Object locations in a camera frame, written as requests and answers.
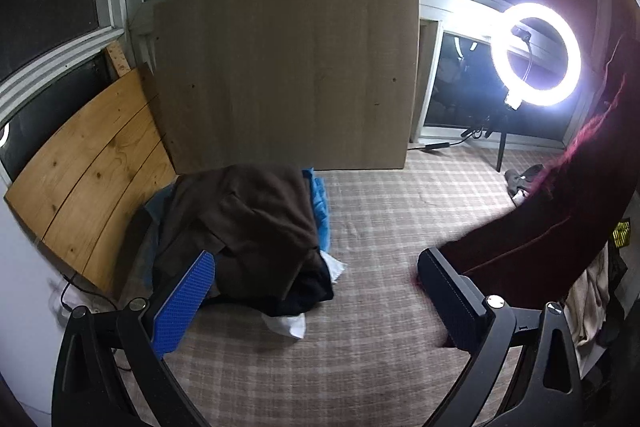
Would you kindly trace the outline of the dark red garment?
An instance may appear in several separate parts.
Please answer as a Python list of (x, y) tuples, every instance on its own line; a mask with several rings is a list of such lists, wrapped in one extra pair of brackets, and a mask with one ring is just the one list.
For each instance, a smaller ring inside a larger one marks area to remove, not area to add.
[(486, 295), (540, 309), (602, 251), (639, 180), (639, 43), (618, 40), (599, 107), (524, 202), (439, 250)]

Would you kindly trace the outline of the beige knitted sweater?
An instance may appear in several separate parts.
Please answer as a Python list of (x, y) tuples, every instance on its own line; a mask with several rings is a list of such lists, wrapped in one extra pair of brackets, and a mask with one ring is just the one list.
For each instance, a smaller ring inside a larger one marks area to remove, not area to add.
[(608, 246), (593, 259), (567, 294), (564, 313), (572, 337), (579, 374), (585, 376), (596, 355), (596, 336), (605, 322), (606, 307), (610, 302), (608, 288)]

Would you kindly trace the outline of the orange pine plank panel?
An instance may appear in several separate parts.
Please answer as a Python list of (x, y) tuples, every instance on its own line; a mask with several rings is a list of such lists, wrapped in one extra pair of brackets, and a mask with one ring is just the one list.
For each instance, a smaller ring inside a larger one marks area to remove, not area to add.
[(134, 214), (176, 177), (159, 110), (149, 67), (130, 70), (70, 117), (6, 192), (36, 239), (113, 297), (131, 269)]

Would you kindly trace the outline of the black garment with yellow print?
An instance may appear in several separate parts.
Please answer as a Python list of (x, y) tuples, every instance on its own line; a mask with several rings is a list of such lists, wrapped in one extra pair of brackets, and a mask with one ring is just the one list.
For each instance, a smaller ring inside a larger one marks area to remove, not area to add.
[[(605, 322), (596, 336), (596, 347), (601, 348), (602, 353), (594, 357), (590, 369), (596, 364), (598, 358), (603, 355), (605, 327), (613, 323), (614, 317), (622, 317), (624, 315), (622, 304), (620, 300), (615, 297), (614, 291), (618, 285), (620, 285), (624, 275), (629, 272), (629, 269), (625, 261), (620, 257), (620, 248), (617, 247), (613, 237), (608, 239), (608, 243), (606, 243), (605, 246), (608, 246), (608, 288), (610, 288), (610, 302), (606, 307)], [(567, 294), (562, 296), (557, 289), (551, 288), (548, 277), (537, 274), (532, 267), (513, 271), (510, 277), (504, 279), (502, 283), (497, 284), (495, 288), (497, 291), (503, 293), (503, 297), (506, 298), (509, 303), (521, 308), (541, 309), (546, 305), (547, 301), (558, 299), (564, 313), (564, 303)]]

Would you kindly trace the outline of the plaid woven rug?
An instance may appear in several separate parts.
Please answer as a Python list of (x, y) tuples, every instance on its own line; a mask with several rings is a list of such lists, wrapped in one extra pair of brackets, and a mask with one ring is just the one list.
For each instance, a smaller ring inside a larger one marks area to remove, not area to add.
[(334, 296), (306, 316), (301, 340), (255, 311), (198, 312), (166, 361), (214, 426), (419, 426), (468, 357), (416, 285), (416, 259), (512, 206), (503, 173), (544, 164), (542, 150), (461, 145), (414, 150), (400, 170), (328, 171)]

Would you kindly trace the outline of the white garment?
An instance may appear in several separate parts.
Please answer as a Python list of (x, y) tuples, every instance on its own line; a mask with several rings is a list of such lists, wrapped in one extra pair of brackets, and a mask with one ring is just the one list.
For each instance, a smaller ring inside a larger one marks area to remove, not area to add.
[(278, 304), (276, 314), (263, 313), (262, 321), (273, 333), (303, 339), (306, 335), (306, 313), (334, 299), (334, 285), (346, 268), (346, 263), (319, 251), (317, 257), (300, 268), (282, 303)]

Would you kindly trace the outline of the navy blue garment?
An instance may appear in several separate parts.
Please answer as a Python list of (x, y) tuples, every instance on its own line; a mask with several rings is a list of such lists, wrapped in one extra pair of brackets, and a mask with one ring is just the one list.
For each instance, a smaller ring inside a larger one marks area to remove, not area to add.
[(213, 305), (250, 308), (268, 317), (294, 317), (334, 297), (329, 267), (320, 251), (303, 262), (283, 297), (269, 294), (273, 283), (273, 275), (245, 274), (238, 260), (219, 255), (208, 297)]

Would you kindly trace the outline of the brown folded garment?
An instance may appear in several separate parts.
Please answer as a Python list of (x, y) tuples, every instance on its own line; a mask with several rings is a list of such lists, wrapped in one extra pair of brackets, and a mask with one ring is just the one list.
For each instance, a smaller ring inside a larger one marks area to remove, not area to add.
[(282, 303), (301, 283), (330, 283), (308, 182), (291, 166), (233, 165), (179, 176), (160, 226), (153, 284), (167, 282), (201, 251), (218, 257), (220, 295), (244, 303)]

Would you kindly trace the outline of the light blue garment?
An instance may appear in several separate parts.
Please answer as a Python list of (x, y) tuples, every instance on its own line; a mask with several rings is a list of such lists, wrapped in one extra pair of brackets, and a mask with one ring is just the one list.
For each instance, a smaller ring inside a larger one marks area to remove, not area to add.
[(314, 214), (314, 222), (316, 222), (320, 251), (328, 253), (331, 247), (331, 229), (326, 184), (312, 168), (304, 169), (303, 176), (309, 184), (311, 209)]

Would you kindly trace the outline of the small wooden plank piece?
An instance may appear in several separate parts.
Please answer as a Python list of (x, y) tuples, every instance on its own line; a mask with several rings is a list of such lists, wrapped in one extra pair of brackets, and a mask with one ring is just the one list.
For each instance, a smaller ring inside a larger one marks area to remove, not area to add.
[(115, 74), (122, 78), (130, 72), (131, 67), (122, 46), (117, 40), (110, 42), (104, 49)]

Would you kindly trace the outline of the large light wooden board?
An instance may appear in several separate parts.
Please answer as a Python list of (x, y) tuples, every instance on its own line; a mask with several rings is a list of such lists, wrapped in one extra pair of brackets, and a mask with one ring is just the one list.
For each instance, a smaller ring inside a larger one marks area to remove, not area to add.
[(153, 14), (178, 173), (405, 165), (419, 0), (168, 0)]

